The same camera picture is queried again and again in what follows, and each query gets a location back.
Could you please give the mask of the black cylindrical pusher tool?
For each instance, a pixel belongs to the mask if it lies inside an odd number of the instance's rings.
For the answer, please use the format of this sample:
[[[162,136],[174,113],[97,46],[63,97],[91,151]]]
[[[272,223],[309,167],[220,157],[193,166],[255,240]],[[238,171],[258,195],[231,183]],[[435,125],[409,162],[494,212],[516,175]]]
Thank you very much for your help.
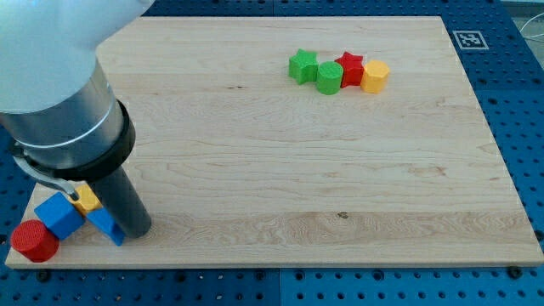
[[[88,185],[126,236],[139,238],[148,233],[151,216],[123,167],[89,180]]]

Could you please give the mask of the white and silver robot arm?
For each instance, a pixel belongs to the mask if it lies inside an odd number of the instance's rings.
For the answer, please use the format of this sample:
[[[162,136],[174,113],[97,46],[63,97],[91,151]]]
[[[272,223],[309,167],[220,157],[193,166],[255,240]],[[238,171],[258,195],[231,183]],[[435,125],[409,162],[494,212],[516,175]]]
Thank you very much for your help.
[[[1,4],[1,123],[15,163],[39,184],[78,198],[89,184],[122,231],[151,218],[123,170],[135,128],[97,47],[152,0],[5,0]]]

